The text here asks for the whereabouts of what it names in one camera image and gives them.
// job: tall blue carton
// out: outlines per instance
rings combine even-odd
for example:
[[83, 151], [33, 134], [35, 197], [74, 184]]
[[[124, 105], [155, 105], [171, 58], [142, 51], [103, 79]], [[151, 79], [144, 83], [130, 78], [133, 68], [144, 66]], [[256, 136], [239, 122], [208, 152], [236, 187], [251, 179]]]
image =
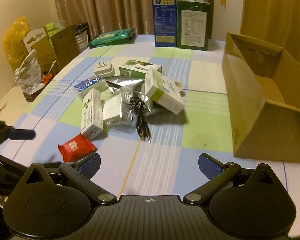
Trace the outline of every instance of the tall blue carton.
[[177, 46], [176, 0], [152, 0], [154, 43], [156, 47]]

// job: green box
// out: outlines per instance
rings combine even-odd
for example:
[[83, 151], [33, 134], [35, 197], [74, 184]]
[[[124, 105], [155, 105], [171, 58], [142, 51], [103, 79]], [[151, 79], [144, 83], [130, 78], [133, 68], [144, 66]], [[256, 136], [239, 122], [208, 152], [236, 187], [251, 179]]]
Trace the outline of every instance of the green box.
[[177, 47], [208, 50], [212, 30], [211, 4], [203, 0], [180, 0], [177, 3]]
[[145, 78], [148, 71], [153, 68], [162, 73], [162, 66], [130, 59], [119, 67], [121, 75], [127, 75], [134, 78]]

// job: curtain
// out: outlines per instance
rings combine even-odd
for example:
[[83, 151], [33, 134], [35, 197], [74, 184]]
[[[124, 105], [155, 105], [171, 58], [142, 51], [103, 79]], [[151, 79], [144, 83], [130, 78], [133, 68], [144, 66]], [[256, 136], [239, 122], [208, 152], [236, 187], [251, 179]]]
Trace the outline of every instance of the curtain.
[[300, 0], [244, 0], [241, 34], [284, 47], [300, 63]]
[[134, 28], [153, 33], [151, 0], [55, 0], [59, 19], [68, 24], [88, 22], [90, 34]]

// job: metal screw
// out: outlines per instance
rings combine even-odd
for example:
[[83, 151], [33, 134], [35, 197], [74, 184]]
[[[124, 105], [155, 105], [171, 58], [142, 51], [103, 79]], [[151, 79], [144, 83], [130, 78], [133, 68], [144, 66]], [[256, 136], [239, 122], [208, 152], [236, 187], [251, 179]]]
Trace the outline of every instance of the metal screw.
[[114, 199], [114, 196], [109, 193], [103, 193], [98, 196], [98, 199], [101, 200], [102, 202], [109, 202]]
[[201, 196], [197, 193], [190, 193], [186, 196], [186, 199], [191, 202], [195, 202], [195, 201], [199, 201], [201, 199]]

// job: yellow curtain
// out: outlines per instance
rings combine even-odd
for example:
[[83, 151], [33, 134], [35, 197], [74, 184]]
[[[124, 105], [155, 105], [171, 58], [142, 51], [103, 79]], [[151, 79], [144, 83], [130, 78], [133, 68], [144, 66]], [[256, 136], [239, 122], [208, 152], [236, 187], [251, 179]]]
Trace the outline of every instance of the yellow curtain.
[[244, 0], [241, 34], [284, 47], [300, 63], [300, 0]]
[[134, 28], [153, 33], [151, 0], [55, 0], [59, 19], [68, 24], [88, 22], [92, 36]]

